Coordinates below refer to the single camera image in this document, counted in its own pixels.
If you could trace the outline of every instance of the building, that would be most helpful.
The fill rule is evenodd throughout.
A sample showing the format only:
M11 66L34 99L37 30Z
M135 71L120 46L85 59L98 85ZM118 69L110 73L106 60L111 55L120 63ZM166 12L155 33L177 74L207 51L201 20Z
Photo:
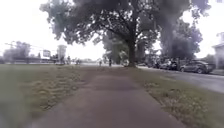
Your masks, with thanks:
M220 43L214 46L216 68L224 68L224 32L219 33Z

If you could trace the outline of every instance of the green lawn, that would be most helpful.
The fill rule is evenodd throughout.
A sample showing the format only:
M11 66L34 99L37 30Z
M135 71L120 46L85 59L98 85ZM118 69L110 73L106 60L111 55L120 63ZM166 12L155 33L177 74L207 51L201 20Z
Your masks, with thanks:
M189 128L223 128L224 94L168 78L162 73L138 69L127 72L164 110Z
M39 117L72 95L86 72L54 65L0 65L0 115L15 126Z
M0 65L0 116L10 121L11 127L18 127L74 94L78 85L103 74L129 76L189 128L224 126L223 94L167 78L161 73L130 68Z

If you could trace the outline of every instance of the tree trunk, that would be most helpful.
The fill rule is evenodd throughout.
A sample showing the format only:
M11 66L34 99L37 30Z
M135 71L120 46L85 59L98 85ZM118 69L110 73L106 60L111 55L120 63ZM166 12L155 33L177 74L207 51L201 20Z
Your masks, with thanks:
M130 43L128 45L129 48L129 67L135 67L135 44L134 43Z

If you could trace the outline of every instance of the road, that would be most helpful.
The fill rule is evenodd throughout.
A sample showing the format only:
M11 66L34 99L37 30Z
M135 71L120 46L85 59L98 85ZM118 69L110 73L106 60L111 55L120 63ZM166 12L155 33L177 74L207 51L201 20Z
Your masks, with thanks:
M196 73L182 73L177 71L158 70L147 67L139 67L139 68L151 72L163 72L167 77L182 80L215 92L224 93L224 76L196 74Z

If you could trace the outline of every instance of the sky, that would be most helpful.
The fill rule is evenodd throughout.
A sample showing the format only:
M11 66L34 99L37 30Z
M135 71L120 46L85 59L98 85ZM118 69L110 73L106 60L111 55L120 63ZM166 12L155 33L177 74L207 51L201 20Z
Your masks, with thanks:
M40 4L47 0L2 0L0 2L0 55L10 46L5 43L23 41L32 45L31 54L38 54L43 49L56 53L57 45L66 44L63 40L55 40L50 25L47 23L47 14L39 10ZM198 27L203 34L200 43L201 52L197 57L205 57L214 54L212 46L218 44L217 33L224 31L224 4L217 4L216 0L210 0L212 8L208 11L209 16L199 20ZM189 12L184 13L183 19L191 22ZM67 55L71 58L91 58L96 60L105 53L103 44L94 45L91 41L86 45L68 45Z

